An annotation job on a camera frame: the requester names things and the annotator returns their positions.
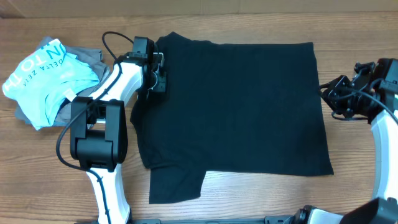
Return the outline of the black t-shirt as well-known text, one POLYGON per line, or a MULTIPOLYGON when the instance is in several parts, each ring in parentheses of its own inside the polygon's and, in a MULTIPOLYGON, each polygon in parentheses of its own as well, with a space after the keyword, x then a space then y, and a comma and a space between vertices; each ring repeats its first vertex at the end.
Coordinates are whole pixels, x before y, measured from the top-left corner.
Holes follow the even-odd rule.
POLYGON ((158 39, 165 93, 141 95, 131 123, 149 202, 198 198, 208 171, 331 175, 314 45, 158 39))

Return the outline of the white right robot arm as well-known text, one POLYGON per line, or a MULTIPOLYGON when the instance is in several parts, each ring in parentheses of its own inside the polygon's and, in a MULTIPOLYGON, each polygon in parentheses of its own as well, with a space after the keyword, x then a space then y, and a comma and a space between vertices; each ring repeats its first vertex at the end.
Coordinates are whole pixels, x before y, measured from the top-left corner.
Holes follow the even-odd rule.
POLYGON ((319 87, 319 94, 341 121, 365 119, 375 145, 372 199, 345 214, 306 205, 286 224, 397 223, 397 59, 356 63, 352 79, 340 76, 319 87))

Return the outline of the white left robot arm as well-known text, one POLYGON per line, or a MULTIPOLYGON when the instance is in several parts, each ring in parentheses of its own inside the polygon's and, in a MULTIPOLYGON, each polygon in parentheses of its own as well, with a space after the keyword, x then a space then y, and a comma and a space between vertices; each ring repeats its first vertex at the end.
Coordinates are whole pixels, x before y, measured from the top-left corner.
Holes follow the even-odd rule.
POLYGON ((103 85, 72 101, 70 154, 90 178, 99 216, 97 223, 131 223, 124 194, 122 163, 128 148, 125 106, 138 93, 164 93, 164 55, 153 40, 135 37, 130 52, 119 56, 103 85))

